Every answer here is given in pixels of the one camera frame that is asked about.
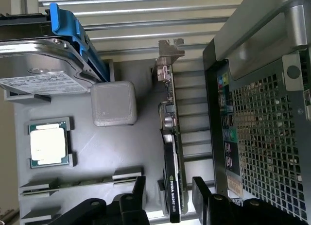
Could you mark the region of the grey plastic parts rack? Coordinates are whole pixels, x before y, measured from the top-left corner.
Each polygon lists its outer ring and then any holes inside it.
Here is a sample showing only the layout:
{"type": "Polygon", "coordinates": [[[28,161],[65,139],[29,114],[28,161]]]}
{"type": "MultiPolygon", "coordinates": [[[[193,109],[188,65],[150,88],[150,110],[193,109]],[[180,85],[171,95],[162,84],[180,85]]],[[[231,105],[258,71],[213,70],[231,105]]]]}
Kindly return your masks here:
{"type": "MultiPolygon", "coordinates": [[[[55,96],[50,103],[15,104],[18,185],[59,178],[62,182],[112,178],[117,170],[143,169],[146,176],[146,210],[154,223],[167,223],[159,202],[157,182],[163,177],[164,153],[160,133],[158,105],[166,100],[165,87],[153,81],[153,60],[117,62],[115,71],[121,80],[136,89],[138,119],[133,125],[97,127],[93,123],[90,94],[55,96]],[[30,168],[29,121],[69,117],[74,166],[30,168]]],[[[208,103],[202,60],[182,60],[173,65],[181,140],[185,157],[188,193],[194,176],[200,176],[211,191],[214,169],[211,150],[208,103]]],[[[102,198],[111,203],[133,185],[105,184],[74,187],[53,193],[19,196],[21,225],[44,215],[60,215],[88,198],[102,198]]]]}

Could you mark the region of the green RAM stick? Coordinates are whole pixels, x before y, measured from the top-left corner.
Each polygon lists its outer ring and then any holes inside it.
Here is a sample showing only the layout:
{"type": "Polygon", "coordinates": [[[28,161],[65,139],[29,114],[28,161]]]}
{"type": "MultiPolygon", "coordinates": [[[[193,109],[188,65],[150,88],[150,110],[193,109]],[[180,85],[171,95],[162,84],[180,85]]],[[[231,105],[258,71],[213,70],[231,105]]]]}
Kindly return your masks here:
{"type": "Polygon", "coordinates": [[[121,178],[121,179],[113,179],[113,178],[97,178],[90,180],[79,180],[72,182],[62,182],[59,178],[50,179],[50,180],[41,180],[41,181],[33,181],[29,182],[19,188],[19,194],[21,196],[28,196],[34,194],[41,194],[46,192],[56,192],[63,189],[69,189],[74,187],[87,187],[87,186],[97,186],[97,185],[105,185],[112,184],[113,186],[116,184],[123,184],[129,182],[135,182],[135,177],[130,178],[121,178]]]}

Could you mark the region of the rear I/O port block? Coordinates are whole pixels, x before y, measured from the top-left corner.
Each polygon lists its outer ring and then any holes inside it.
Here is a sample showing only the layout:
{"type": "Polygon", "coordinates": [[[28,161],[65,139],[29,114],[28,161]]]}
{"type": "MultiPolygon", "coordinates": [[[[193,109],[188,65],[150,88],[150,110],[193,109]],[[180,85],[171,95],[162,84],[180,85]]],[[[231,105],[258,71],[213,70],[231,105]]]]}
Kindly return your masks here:
{"type": "Polygon", "coordinates": [[[234,123],[234,104],[229,89],[228,73],[217,76],[218,104],[221,113],[225,167],[228,171],[240,175],[237,127],[234,123]]]}

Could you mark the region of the grey metal PC case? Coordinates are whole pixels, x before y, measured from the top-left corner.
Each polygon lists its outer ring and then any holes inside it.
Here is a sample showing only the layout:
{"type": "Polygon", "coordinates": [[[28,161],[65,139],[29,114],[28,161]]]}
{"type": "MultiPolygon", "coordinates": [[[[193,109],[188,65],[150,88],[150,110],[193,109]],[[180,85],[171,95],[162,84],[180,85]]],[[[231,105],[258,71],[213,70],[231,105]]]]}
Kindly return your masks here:
{"type": "Polygon", "coordinates": [[[243,0],[203,62],[217,191],[311,225],[311,0],[243,0]],[[225,167],[217,76],[226,72],[240,175],[225,167]]]}

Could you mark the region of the grey rounded square block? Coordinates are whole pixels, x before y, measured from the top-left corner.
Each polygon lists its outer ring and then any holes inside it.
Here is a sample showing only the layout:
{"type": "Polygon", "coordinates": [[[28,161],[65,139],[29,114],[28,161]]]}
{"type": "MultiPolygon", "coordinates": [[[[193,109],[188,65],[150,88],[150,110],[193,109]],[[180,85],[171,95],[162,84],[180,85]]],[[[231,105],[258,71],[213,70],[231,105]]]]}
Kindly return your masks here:
{"type": "Polygon", "coordinates": [[[97,127],[133,125],[137,121],[134,84],[129,81],[98,83],[90,89],[93,123],[97,127]]]}

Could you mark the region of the CPU with silver lid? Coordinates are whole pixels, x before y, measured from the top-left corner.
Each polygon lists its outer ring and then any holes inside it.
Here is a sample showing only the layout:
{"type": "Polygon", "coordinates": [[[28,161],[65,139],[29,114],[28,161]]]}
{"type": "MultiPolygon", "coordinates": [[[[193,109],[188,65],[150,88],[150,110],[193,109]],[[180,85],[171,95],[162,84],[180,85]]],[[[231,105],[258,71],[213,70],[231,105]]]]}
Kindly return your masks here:
{"type": "Polygon", "coordinates": [[[66,121],[29,124],[30,168],[69,165],[68,132],[66,121]]]}

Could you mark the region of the silver hard disk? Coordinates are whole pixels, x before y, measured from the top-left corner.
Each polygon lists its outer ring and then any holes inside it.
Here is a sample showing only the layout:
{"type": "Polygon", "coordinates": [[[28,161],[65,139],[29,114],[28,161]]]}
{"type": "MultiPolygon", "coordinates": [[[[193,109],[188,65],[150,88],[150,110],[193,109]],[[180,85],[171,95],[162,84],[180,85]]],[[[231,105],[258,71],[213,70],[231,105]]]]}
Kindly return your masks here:
{"type": "Polygon", "coordinates": [[[21,94],[86,93],[100,81],[67,41],[57,38],[0,43],[0,87],[21,94]]]}

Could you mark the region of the blue disk caddy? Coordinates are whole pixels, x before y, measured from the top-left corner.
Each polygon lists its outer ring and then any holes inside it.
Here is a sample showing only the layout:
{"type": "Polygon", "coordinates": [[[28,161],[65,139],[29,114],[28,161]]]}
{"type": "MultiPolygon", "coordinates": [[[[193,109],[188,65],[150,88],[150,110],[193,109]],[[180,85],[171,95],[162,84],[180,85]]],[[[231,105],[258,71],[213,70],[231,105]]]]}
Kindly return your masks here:
{"type": "Polygon", "coordinates": [[[78,18],[68,10],[60,9],[57,3],[50,4],[52,32],[70,37],[79,55],[88,63],[102,82],[110,81],[110,70],[99,57],[78,18]]]}

